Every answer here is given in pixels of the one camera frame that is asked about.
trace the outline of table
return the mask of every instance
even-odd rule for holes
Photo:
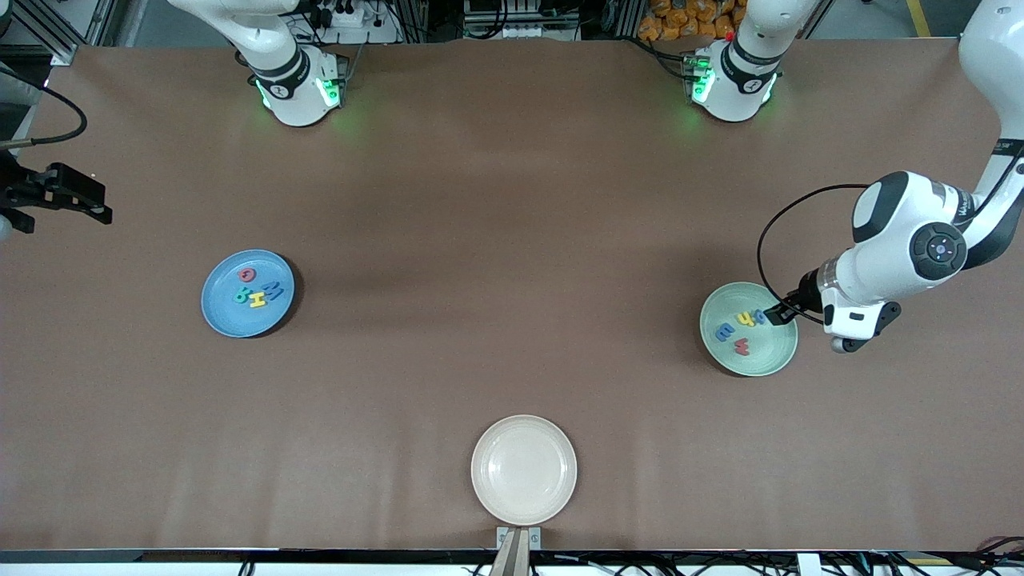
[[[515,413],[572,440],[546,547],[969,549],[1024,531],[1019,243],[903,303],[851,356],[802,324],[729,376],[703,298],[814,188],[910,169],[971,188],[998,133],[949,40],[798,42],[728,125],[612,42],[368,47],[291,129],[229,50],[83,49],[89,114],[25,153],[106,184],[115,222],[38,213],[2,247],[0,546],[474,547],[469,459]],[[37,133],[73,117],[44,104]],[[768,239],[786,290],[850,243],[853,193]],[[232,340],[199,292],[262,247],[303,282]]]

